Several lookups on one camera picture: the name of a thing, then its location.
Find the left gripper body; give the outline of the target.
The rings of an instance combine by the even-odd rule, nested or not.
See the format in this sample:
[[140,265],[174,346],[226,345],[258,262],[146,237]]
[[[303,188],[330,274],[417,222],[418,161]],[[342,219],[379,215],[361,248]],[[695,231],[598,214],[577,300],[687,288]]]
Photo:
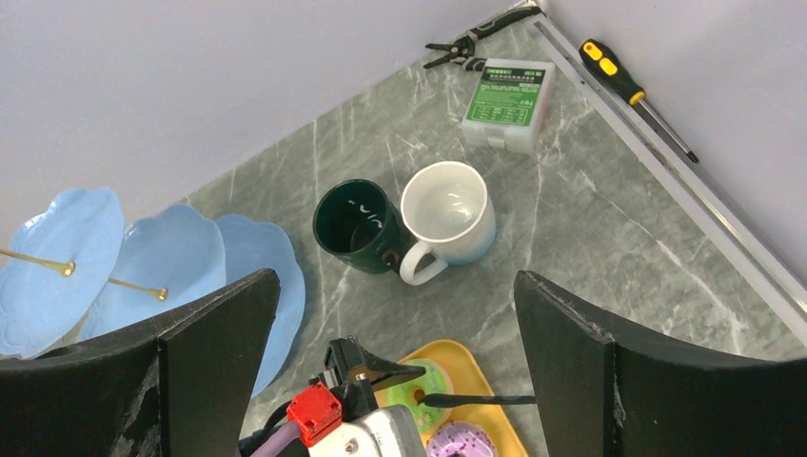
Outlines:
[[363,417],[379,406],[375,393],[425,375],[425,368],[401,365],[365,350],[355,337],[328,342],[325,369],[308,381],[321,382],[342,405],[343,417]]

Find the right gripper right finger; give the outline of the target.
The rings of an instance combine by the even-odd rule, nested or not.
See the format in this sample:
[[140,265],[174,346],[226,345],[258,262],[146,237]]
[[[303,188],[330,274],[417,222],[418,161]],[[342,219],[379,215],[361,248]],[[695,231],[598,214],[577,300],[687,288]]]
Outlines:
[[552,456],[802,456],[806,363],[700,347],[532,271],[514,303]]

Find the green donut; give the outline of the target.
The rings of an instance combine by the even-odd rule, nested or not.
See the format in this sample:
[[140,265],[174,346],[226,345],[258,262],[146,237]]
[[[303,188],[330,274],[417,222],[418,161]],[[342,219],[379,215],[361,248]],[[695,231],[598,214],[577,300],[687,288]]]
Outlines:
[[411,359],[405,362],[408,366],[425,369],[424,375],[390,387],[384,391],[385,403],[401,405],[411,413],[421,435],[433,433],[448,418],[447,408],[430,407],[422,403],[428,394],[453,394],[453,383],[447,372],[430,359]]

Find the blue three-tier cake stand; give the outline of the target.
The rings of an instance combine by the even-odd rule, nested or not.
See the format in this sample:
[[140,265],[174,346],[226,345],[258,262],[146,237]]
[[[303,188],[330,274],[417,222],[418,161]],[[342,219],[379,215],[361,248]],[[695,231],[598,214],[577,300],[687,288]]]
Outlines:
[[1,270],[1,353],[31,359],[75,332],[88,340],[201,298],[261,268],[281,292],[254,383],[281,373],[305,313],[305,279],[288,235],[238,214],[187,205],[127,225],[107,188],[67,189],[14,232]]

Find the purple donut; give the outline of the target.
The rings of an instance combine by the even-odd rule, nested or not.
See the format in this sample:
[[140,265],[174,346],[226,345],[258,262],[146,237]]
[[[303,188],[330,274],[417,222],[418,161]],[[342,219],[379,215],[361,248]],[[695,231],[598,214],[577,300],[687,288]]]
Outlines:
[[490,436],[479,426],[451,421],[439,427],[425,445],[428,457],[496,457]]

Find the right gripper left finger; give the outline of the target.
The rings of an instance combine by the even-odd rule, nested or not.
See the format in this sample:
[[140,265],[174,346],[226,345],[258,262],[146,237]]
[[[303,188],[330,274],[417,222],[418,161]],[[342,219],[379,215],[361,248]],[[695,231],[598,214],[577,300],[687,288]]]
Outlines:
[[209,295],[1,364],[5,456],[232,456],[281,291],[261,269]]

